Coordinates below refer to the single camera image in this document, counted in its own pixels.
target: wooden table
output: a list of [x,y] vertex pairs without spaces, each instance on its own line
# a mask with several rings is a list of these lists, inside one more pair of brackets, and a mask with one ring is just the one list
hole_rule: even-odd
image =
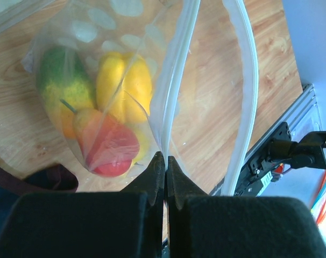
[[[78,163],[48,120],[32,78],[20,63],[30,40],[65,2],[58,0],[0,34],[0,166],[18,178],[24,178],[53,163],[61,163],[78,177],[79,191],[120,190],[131,181],[130,178],[120,182],[106,180],[88,173]],[[203,99],[205,92],[208,96],[219,94],[220,104],[213,103],[208,116],[210,120],[203,120],[204,126],[197,123],[195,127],[191,126],[191,121],[196,122],[203,115],[200,106],[194,106],[188,121],[176,119],[173,128],[173,140],[179,147],[187,172],[205,191],[212,190],[224,177],[237,134],[242,101],[242,73],[237,72],[242,69],[238,63],[239,48],[234,34],[228,30],[231,25],[226,12],[223,9],[222,13],[216,13],[218,9],[213,7],[217,2],[220,1],[202,1],[203,12],[198,17],[181,86],[180,115],[187,112],[184,107],[191,99],[207,103],[207,98]],[[302,88],[281,1],[246,0],[245,4],[255,35],[260,68],[253,145],[292,104]],[[193,85],[199,86],[193,88],[194,95],[186,94],[186,87]],[[204,141],[206,134],[212,135],[208,141]],[[190,140],[186,146],[183,145],[184,137]]]

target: pear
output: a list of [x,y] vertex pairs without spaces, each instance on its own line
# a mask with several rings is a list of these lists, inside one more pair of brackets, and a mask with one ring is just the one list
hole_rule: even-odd
[[73,129],[88,170],[106,177],[126,173],[140,149],[135,133],[110,114],[62,102],[75,113]]

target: white plastic strip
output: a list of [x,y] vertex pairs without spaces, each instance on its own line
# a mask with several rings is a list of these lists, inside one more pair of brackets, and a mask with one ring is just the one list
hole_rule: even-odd
[[150,103],[150,127],[163,152],[166,169],[178,94],[200,1],[183,0],[182,12],[176,23],[176,32],[168,45],[162,72],[156,82],[157,89]]
[[259,91],[259,67],[254,35],[243,0],[223,0],[223,4],[235,27],[243,64],[242,114],[235,147],[221,189],[221,195],[232,196],[253,132]]

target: clear plastic bag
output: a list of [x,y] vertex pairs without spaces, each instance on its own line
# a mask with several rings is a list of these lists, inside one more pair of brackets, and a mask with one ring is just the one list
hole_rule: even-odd
[[70,0],[23,65],[89,171],[127,183],[161,150],[206,192],[226,174],[233,194],[258,93],[243,0]]
[[70,0],[23,60],[79,161],[105,177],[168,155],[200,0]]

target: black bracket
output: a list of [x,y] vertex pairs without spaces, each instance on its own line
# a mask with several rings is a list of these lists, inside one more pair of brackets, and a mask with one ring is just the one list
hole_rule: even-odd
[[291,141],[290,130],[286,122],[281,123],[244,164],[239,174],[235,196],[257,196],[270,183],[271,171],[280,164],[268,157],[270,143],[273,140]]
[[281,123],[242,167],[235,195],[260,195],[273,178],[271,171],[281,163],[293,169],[326,169],[324,148],[326,131],[310,132],[300,142],[295,142],[291,141],[288,124]]

